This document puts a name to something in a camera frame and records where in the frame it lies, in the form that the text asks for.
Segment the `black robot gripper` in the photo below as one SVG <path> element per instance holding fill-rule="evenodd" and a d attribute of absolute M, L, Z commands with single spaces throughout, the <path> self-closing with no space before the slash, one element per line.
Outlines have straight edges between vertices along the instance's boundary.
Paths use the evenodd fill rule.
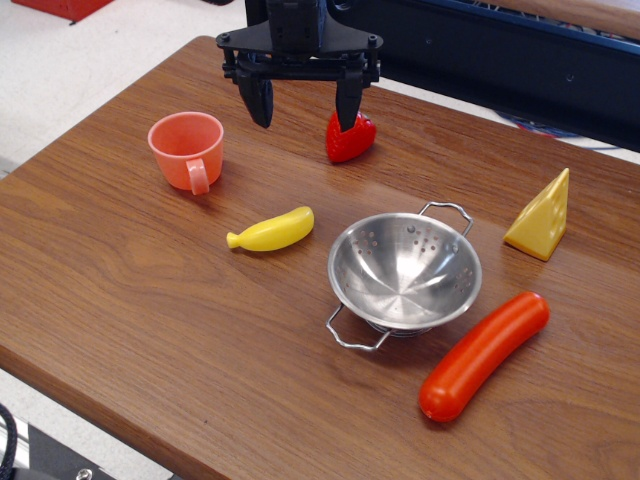
<path fill-rule="evenodd" d="M 247 1 L 247 26 L 216 37 L 224 76 L 252 118 L 269 128 L 272 80 L 335 81 L 340 129 L 354 127 L 363 85 L 379 80 L 382 37 L 336 21 L 325 1 Z"/>

